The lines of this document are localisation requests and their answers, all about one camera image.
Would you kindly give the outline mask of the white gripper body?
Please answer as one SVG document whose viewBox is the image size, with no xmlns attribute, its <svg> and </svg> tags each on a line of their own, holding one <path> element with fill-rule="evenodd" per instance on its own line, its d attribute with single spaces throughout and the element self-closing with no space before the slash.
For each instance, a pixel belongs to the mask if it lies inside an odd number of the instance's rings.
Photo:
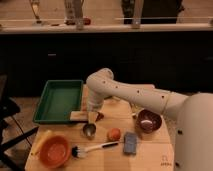
<svg viewBox="0 0 213 171">
<path fill-rule="evenodd" d="M 96 118 L 98 116 L 98 113 L 100 112 L 100 109 L 102 107 L 102 102 L 95 102 L 90 99 L 87 100 L 87 112 L 88 112 L 88 121 L 90 123 L 95 123 Z"/>
</svg>

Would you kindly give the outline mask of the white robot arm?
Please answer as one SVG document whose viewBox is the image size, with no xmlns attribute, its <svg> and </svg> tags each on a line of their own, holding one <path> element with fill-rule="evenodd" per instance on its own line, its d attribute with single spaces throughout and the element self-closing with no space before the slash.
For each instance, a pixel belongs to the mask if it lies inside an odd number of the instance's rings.
<svg viewBox="0 0 213 171">
<path fill-rule="evenodd" d="M 109 68 L 86 79 L 87 109 L 97 111 L 106 97 L 116 96 L 177 122 L 174 171 L 213 171 L 213 93 L 181 93 L 114 80 Z"/>
</svg>

